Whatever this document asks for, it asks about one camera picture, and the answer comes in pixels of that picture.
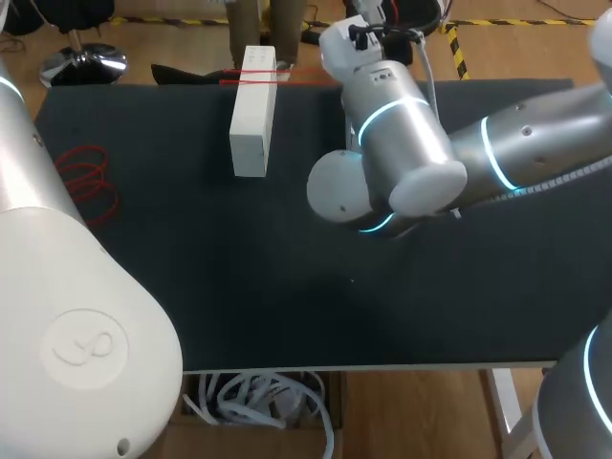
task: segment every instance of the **black mat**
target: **black mat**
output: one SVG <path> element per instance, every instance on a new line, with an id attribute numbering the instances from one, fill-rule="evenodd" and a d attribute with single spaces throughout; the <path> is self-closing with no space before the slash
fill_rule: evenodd
<path id="1" fill-rule="evenodd" d="M 440 84 L 442 121 L 569 84 Z M 338 91 L 279 89 L 265 180 L 232 176 L 234 96 L 54 88 L 37 122 L 54 157 L 108 149 L 120 210 L 94 233 L 165 307 L 186 370 L 549 361 L 612 305 L 612 171 L 381 241 L 306 202 L 311 166 L 343 147 Z"/>

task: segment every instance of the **table leg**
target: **table leg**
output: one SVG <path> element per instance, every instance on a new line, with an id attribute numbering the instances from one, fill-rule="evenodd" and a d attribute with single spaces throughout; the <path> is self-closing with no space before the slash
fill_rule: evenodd
<path id="1" fill-rule="evenodd" d="M 510 368 L 486 370 L 503 459 L 527 459 L 536 450 L 531 410 L 522 416 Z"/>

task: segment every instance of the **chair base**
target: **chair base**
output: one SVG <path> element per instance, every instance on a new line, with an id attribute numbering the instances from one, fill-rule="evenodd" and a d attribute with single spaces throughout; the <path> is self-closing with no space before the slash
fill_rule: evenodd
<path id="1" fill-rule="evenodd" d="M 44 86 L 111 84 L 127 71 L 127 58 L 114 46 L 88 43 L 81 51 L 64 48 L 49 56 L 40 68 Z"/>

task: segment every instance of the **hazard tape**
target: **hazard tape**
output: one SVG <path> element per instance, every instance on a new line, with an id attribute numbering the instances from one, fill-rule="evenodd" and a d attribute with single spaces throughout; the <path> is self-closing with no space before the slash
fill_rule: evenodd
<path id="1" fill-rule="evenodd" d="M 595 19 L 461 19 L 449 21 L 448 28 L 457 26 L 594 26 Z M 169 26 L 227 26 L 227 19 L 167 19 L 165 17 L 114 16 L 114 26 L 126 23 L 167 24 Z M 315 27 L 329 27 L 324 22 L 305 21 Z"/>
<path id="2" fill-rule="evenodd" d="M 457 28 L 451 25 L 447 25 L 446 32 L 448 37 L 448 44 L 450 45 L 450 50 L 452 51 L 452 58 L 455 61 L 455 67 L 457 68 L 457 75 L 459 76 L 459 79 L 470 79 L 466 60 L 463 57 L 463 52 L 461 51 L 461 48 L 459 48 Z"/>
<path id="3" fill-rule="evenodd" d="M 453 26 L 594 26 L 596 19 L 462 19 Z"/>
<path id="4" fill-rule="evenodd" d="M 227 26 L 230 22 L 227 19 L 167 19 L 165 17 L 134 17 L 134 16 L 113 16 L 109 21 L 112 26 L 121 24 L 166 24 L 167 26 L 183 27 L 183 26 Z M 308 21 L 302 22 L 302 30 L 307 30 L 311 27 Z M 269 33 L 270 29 L 262 24 L 261 32 Z"/>

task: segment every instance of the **white box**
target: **white box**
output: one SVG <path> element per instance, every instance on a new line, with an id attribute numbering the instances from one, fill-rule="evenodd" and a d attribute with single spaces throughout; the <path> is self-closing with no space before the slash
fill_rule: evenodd
<path id="1" fill-rule="evenodd" d="M 276 104 L 274 47 L 248 46 L 242 70 L 240 79 L 255 83 L 238 85 L 229 128 L 233 173 L 237 177 L 265 177 Z"/>

